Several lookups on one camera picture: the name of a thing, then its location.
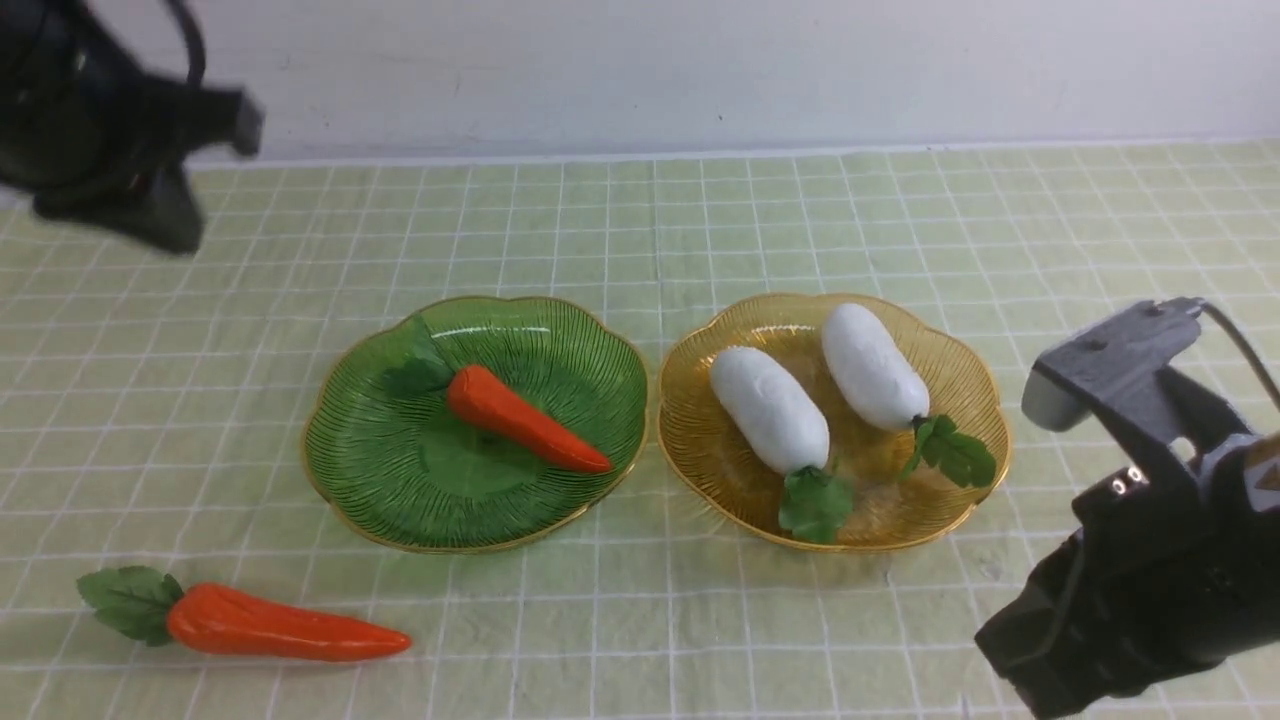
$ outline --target orange carrot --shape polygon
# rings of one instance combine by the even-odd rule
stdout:
[[[463,421],[522,445],[552,465],[577,473],[613,468],[603,452],[530,405],[483,365],[458,370],[445,400]]]
[[[99,570],[77,582],[95,618],[148,646],[210,655],[355,662],[408,650],[408,635],[355,618],[289,607],[216,583],[183,592],[151,568]]]
[[[524,446],[557,468],[576,473],[608,473],[613,464],[568,428],[538,410],[502,378],[481,365],[454,370],[417,318],[421,332],[412,357],[403,366],[387,370],[384,379],[393,395],[444,392],[449,409],[465,423]]]

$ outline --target yellow plate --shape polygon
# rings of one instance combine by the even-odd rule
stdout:
[[[858,302],[884,323],[929,387],[932,414],[950,415],[960,432],[996,456],[996,482],[961,489],[923,468],[893,482],[910,457],[910,433],[886,433],[845,402],[822,356],[819,329],[836,305]],[[778,527],[782,478],[751,452],[712,393],[716,354],[745,345],[790,370],[831,427],[837,474],[855,478],[855,510],[837,544],[794,539]],[[824,552],[887,552],[923,544],[957,528],[1000,486],[1012,455],[1009,425],[991,370],[966,345],[901,307],[861,295],[759,295],[737,302],[672,348],[658,379],[658,437],[676,473],[712,506],[748,530],[780,544]]]

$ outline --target grid pattern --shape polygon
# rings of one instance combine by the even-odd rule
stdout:
[[[1120,466],[1094,425],[1016,409],[1047,345],[1130,300],[1217,300],[1280,361],[1280,143],[201,173],[195,261],[0,217],[0,697],[18,720],[1025,717],[973,647],[1074,493]],[[799,555],[719,521],[648,448],[526,550],[413,556],[348,533],[303,479],[319,383],[445,296],[550,293],[653,368],[765,291],[901,304],[991,364],[1006,486],[891,557]],[[1220,333],[1183,365],[1276,425]],[[358,667],[147,650],[74,579],[143,562],[410,632]],[[1280,651],[1091,717],[1280,712]]]

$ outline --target black cable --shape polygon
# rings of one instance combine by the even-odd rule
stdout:
[[[1235,323],[1226,316],[1226,313],[1220,310],[1212,302],[1202,300],[1201,307],[1203,307],[1204,313],[1207,313],[1210,318],[1213,318],[1213,322],[1222,328],[1228,337],[1231,338],[1231,342],[1235,343],[1235,348],[1244,355],[1244,361],[1249,364],[1249,369],[1252,369],[1253,374],[1258,377],[1258,382],[1262,383],[1262,388],[1267,392],[1267,397],[1271,398],[1271,402],[1277,410],[1280,410],[1280,387],[1276,387],[1276,382],[1271,378],[1271,373],[1267,370],[1266,364],[1261,357],[1258,357],[1257,351],[1254,351],[1253,346],[1249,345],[1248,338],[1244,337],[1240,328],[1238,328]]]
[[[200,24],[186,0],[164,0],[164,4],[178,23],[182,42],[187,46],[187,85],[197,87],[205,79],[205,38]]]

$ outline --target glass plate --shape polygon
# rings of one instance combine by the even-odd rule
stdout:
[[[311,483],[353,530],[412,552],[504,550],[582,515],[635,465],[648,373],[640,352],[590,313],[552,297],[457,297],[416,315],[454,366],[488,366],[613,469],[549,468],[460,420],[443,393],[392,397],[383,373],[410,357],[422,332],[410,316],[338,361],[303,432]]]
[[[878,430],[854,414],[827,372],[819,331],[836,305],[859,302],[888,328],[929,387],[932,413],[996,456],[996,482],[961,489],[924,468],[895,482],[914,448],[910,433]],[[837,474],[855,478],[856,505],[837,544],[796,541],[778,525],[782,477],[751,451],[712,393],[709,368],[726,347],[758,347],[790,370],[827,418]],[[966,345],[906,310],[861,295],[759,295],[727,307],[680,341],[658,378],[659,445],[676,473],[713,507],[777,543],[823,552],[884,552],[957,528],[1004,480],[1012,445],[991,370]]]

